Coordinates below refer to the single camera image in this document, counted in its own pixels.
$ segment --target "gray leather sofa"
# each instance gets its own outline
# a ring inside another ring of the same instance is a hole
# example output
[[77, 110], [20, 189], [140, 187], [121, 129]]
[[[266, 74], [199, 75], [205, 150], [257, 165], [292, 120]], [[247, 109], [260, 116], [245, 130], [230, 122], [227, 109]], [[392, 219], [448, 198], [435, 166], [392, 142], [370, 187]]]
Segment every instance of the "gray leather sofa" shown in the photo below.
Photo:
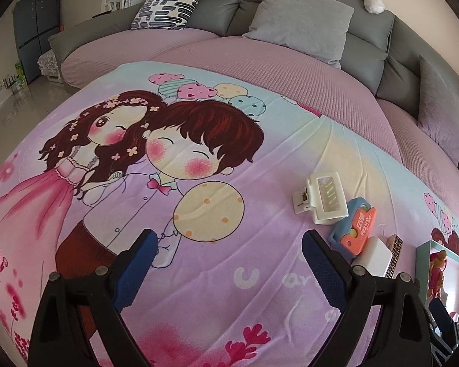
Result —
[[[187, 27], [218, 36], [248, 31], [262, 0], [201, 0]], [[420, 100], [420, 55], [434, 65], [459, 96], [459, 75], [400, 18], [385, 11], [370, 14], [362, 0], [338, 0], [355, 8], [341, 68], [379, 99], [390, 101], [417, 119]], [[82, 22], [49, 40], [61, 65], [75, 50], [97, 39], [130, 29], [139, 7]], [[65, 84], [70, 93], [78, 88]]]

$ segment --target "yellow polka dot balloon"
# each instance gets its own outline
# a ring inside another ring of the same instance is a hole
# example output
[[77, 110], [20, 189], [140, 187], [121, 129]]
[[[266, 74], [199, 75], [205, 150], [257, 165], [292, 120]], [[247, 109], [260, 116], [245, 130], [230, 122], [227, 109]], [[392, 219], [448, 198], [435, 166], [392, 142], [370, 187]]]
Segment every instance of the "yellow polka dot balloon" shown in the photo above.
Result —
[[177, 231], [200, 242], [216, 242], [240, 225], [245, 209], [241, 194], [224, 182], [194, 186], [180, 200], [173, 215]]
[[248, 90], [236, 84], [218, 84], [214, 87], [218, 91], [218, 96], [224, 99], [231, 99], [235, 96], [247, 95]]

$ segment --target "pink bow tie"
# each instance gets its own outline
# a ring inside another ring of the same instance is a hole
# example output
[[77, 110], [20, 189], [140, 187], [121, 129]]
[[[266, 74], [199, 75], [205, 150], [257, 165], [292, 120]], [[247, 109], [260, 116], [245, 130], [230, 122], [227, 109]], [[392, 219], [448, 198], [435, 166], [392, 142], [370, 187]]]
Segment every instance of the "pink bow tie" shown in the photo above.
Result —
[[158, 189], [165, 196], [168, 196], [168, 193], [170, 193], [170, 190], [172, 190], [170, 186], [160, 185], [155, 178], [150, 179], [146, 186], [148, 186], [148, 189]]

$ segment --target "tile floor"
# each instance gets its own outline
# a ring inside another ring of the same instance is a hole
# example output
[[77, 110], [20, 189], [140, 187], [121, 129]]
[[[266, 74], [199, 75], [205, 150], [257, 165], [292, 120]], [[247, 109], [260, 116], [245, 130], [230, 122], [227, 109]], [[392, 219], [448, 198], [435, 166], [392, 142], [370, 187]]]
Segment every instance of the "tile floor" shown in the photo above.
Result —
[[69, 94], [42, 76], [0, 107], [0, 166], [28, 133]]

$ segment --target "cartoon ear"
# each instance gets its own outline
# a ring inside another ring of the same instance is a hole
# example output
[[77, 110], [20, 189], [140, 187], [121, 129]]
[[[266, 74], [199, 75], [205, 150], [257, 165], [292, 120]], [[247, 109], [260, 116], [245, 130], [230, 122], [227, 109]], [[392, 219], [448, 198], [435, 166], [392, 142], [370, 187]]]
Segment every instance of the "cartoon ear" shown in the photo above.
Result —
[[221, 171], [221, 174], [223, 175], [230, 175], [233, 173], [234, 168], [233, 167], [226, 167], [223, 171]]

